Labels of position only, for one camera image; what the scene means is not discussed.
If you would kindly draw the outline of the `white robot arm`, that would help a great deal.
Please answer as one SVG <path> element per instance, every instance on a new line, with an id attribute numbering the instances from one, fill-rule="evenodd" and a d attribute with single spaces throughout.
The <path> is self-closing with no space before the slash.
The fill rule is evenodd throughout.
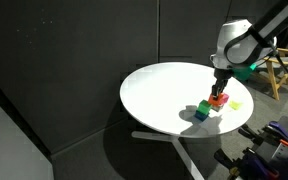
<path id="1" fill-rule="evenodd" d="M 235 68 L 244 68 L 276 50 L 274 38 L 288 27 L 288 0 L 279 0 L 260 20 L 232 20 L 222 25 L 216 53 L 210 56 L 215 68 L 211 96 L 223 92 Z"/>

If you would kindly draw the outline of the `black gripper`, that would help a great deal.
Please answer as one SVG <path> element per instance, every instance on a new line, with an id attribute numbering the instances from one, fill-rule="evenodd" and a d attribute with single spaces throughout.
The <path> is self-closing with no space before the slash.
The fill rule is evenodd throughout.
<path id="1" fill-rule="evenodd" d="M 218 94 L 222 94 L 228 80 L 234 75 L 234 72 L 231 69 L 215 69 L 214 77 L 216 78 L 216 82 L 212 85 L 211 95 L 215 98 L 218 97 Z"/>

